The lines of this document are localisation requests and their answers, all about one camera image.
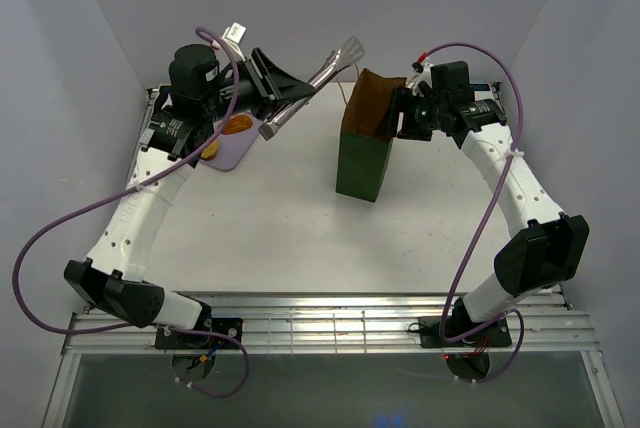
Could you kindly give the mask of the metal tongs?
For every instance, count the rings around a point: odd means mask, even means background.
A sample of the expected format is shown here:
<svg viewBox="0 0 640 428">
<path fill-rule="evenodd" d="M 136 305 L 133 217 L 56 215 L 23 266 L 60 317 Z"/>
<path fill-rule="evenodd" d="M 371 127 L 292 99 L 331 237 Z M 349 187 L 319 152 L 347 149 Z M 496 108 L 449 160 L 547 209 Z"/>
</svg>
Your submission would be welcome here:
<svg viewBox="0 0 640 428">
<path fill-rule="evenodd" d="M 355 66 L 365 54 L 364 47 L 355 36 L 350 36 L 340 48 L 332 50 L 322 67 L 307 82 L 294 88 L 292 96 L 278 101 L 258 129 L 265 140 L 271 140 L 309 101 L 339 73 Z"/>
</svg>

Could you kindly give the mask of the green paper bag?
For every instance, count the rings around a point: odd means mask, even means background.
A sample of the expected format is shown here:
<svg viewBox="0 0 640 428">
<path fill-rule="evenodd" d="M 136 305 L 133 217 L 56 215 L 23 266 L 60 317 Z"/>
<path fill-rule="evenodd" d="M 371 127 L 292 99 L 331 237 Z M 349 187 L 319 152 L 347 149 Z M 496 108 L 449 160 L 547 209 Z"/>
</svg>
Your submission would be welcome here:
<svg viewBox="0 0 640 428">
<path fill-rule="evenodd" d="M 392 95 L 404 77 L 361 72 L 346 105 L 339 134 L 335 191 L 352 198 L 377 200 L 387 170 L 399 114 Z"/>
</svg>

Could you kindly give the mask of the brown madeleine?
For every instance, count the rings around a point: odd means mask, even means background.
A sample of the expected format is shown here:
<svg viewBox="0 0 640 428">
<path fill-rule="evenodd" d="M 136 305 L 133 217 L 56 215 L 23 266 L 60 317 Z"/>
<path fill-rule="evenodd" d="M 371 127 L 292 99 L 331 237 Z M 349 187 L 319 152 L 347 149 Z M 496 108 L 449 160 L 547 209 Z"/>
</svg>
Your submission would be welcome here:
<svg viewBox="0 0 640 428">
<path fill-rule="evenodd" d="M 224 126 L 224 135 L 234 135 L 249 130 L 253 126 L 253 119 L 246 114 L 235 115 Z"/>
</svg>

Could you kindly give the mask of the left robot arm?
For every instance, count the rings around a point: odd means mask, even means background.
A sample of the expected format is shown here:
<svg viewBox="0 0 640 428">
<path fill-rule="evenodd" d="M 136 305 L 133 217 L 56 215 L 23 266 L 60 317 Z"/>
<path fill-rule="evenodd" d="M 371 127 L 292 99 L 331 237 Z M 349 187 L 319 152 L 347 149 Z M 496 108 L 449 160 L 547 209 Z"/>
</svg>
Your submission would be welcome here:
<svg viewBox="0 0 640 428">
<path fill-rule="evenodd" d="M 263 121 L 313 97 L 318 89 L 255 48 L 222 66 L 213 48 L 179 48 L 169 81 L 151 91 L 152 112 L 123 196 L 103 234 L 82 260 L 64 270 L 91 306 L 144 328 L 177 327 L 190 347 L 205 345 L 212 324 L 203 303 L 147 281 L 147 262 L 174 198 L 194 173 L 217 128 L 235 113 Z"/>
</svg>

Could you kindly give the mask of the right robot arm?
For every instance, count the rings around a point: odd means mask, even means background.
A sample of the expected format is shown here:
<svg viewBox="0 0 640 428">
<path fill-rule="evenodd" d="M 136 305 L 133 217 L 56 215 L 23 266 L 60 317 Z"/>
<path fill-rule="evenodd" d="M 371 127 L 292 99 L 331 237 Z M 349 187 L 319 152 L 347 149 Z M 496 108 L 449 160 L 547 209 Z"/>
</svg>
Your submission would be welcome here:
<svg viewBox="0 0 640 428">
<path fill-rule="evenodd" d="M 575 276 L 589 226 L 546 193 L 516 150 L 499 103 L 476 97 L 465 62 L 423 61 L 414 69 L 415 80 L 391 97 L 391 112 L 402 120 L 398 137 L 428 141 L 440 131 L 451 138 L 491 189 L 490 205 L 500 208 L 510 236 L 492 274 L 450 299 L 431 329 L 445 344 L 474 345 L 521 300 Z"/>
</svg>

